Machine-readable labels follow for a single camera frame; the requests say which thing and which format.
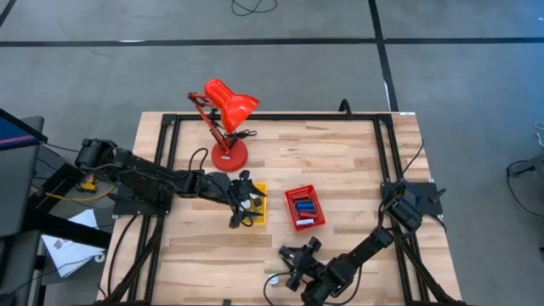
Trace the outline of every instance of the wooden table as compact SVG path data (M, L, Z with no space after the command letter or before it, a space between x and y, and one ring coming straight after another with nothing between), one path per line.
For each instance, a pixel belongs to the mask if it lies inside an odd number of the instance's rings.
M154 159L157 135L163 113L142 114L134 144L135 155ZM413 115L393 114L396 138L403 167L421 144L417 119ZM246 121L241 129L257 130L244 139L249 150L245 169L254 182L268 187L267 224L252 228L228 227L230 209L201 199L175 197L166 218L161 255L156 275L153 304L266 304L263 283L270 274L285 271L278 256L282 244L301 247L311 236L323 247L317 258L323 262L348 252L363 241L377 225L377 207L383 181L372 122L368 121ZM162 158L166 163L171 131ZM382 134L390 157L385 128ZM201 147L212 148L214 140L204 122L182 122L174 169L188 167L191 154ZM208 158L207 172L217 171ZM238 173L230 173L231 178ZM405 177L411 182L431 178L425 151L415 160ZM295 232L283 192L313 184L326 216L326 225L306 232ZM101 286L105 288L113 246L130 217L119 218L111 240ZM115 286L133 263L141 218L130 227L117 255L113 271ZM444 230L431 219L424 219L417 231L422 260L437 282L454 298L461 298ZM138 296L143 297L147 266L142 269ZM409 264L411 288L419 299L413 268ZM282 284L269 287L273 303L301 304L300 293ZM354 284L338 299L353 292ZM399 268L394 246L379 252L363 267L357 297L350 305L402 305Z

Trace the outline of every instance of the computer monitor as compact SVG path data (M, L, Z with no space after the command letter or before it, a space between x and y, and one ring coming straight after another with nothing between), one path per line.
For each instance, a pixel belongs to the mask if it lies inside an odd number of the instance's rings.
M0 109L0 151L47 142L42 133Z

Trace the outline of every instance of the red plastic container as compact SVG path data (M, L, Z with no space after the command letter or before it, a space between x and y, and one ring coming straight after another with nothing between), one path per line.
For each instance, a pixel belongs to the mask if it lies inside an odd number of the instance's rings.
M303 198L310 198L312 199L312 202L314 203L315 208L315 214L317 215L317 219L314 221L314 224L312 225L297 225L297 221L299 220L297 209L295 207L295 200L303 199ZM291 220L292 224L295 226L295 230L307 230L314 228L316 226L320 226L325 224L325 216L323 215L323 212L321 211L321 205L320 201L317 198L317 194L315 193L315 188L313 185L303 186L296 188L294 190L288 190L286 191L286 201L287 201L287 208L289 209L289 212L291 213Z

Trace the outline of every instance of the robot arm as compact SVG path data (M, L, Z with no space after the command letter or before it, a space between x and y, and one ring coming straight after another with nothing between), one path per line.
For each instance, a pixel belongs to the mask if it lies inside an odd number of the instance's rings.
M406 188L406 182L400 181L384 196L380 213L386 213L402 224L408 233L414 233L422 224L422 215L409 199L415 198ZM309 244L292 248L282 246L280 256L290 270L291 277L286 286L293 291L298 289L304 275L312 279L305 287L301 298L305 306L321 306L329 296L338 297L354 280L355 273L367 260L382 249L397 241L406 256L410 259L416 272L422 276L429 290L436 297L435 302L414 301L412 305L466 305L450 297L434 280L418 256L405 241L406 234L392 235L381 223L351 252L333 258L327 265L314 258L321 243L312 237Z
M156 206L172 192L183 198L200 197L229 205L233 216L229 227L237 228L242 220L251 216L241 206L250 194L265 196L242 171L239 179L230 180L226 173L208 173L203 170L170 170L130 150L117 148L110 140L84 139L76 159L76 167L85 173L114 184L123 184L131 191L135 201Z

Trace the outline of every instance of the yellow tray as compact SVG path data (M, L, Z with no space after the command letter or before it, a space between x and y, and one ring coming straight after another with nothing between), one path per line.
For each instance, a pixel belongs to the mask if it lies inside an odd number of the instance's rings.
M253 183L253 184L255 185L255 187L257 187L258 190L262 191L266 195L265 183ZM253 205L253 200L250 201L251 204L249 207L249 211L263 214L262 216L253 218L253 225L264 225L266 223L266 196L260 196L259 198L263 202L263 205L261 205L261 207L255 207ZM249 224L249 220L245 218L244 223Z

